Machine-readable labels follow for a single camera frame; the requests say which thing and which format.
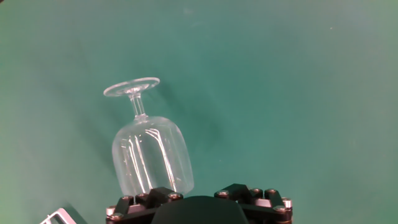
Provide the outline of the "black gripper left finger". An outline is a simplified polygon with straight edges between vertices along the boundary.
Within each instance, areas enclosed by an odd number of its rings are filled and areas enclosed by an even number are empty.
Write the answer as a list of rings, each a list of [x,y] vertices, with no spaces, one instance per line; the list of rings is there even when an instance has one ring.
[[[118,200],[112,213],[106,215],[106,224],[150,223],[162,205],[182,199],[183,194],[165,187],[126,195]]]

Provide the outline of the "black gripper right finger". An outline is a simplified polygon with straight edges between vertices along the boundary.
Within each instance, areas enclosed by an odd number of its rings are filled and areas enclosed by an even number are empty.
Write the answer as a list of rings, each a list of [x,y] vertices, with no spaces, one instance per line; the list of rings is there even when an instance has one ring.
[[[214,193],[214,198],[234,202],[248,222],[293,223],[293,208],[276,189],[249,188],[244,184],[231,184]]]

